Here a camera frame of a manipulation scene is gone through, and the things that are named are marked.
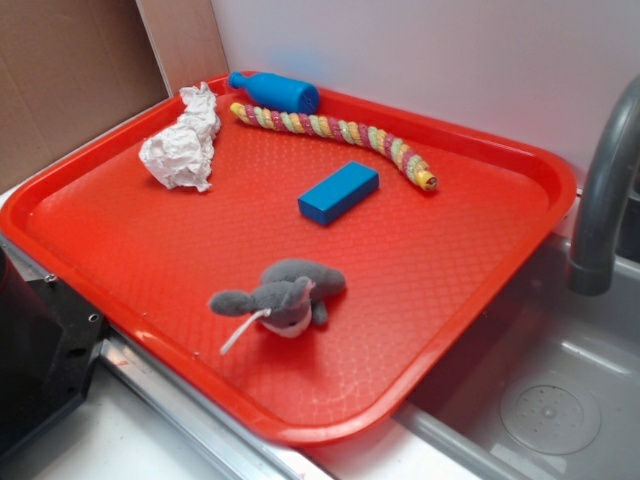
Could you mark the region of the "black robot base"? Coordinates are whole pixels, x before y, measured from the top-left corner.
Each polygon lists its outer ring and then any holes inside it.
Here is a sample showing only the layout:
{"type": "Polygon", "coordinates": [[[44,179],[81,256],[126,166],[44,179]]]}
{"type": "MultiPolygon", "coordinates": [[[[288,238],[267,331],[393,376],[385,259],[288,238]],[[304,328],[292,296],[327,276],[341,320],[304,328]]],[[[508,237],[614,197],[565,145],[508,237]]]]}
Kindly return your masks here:
{"type": "Polygon", "coordinates": [[[1,459],[86,399],[107,327],[61,279],[28,281],[1,254],[1,459]]]}

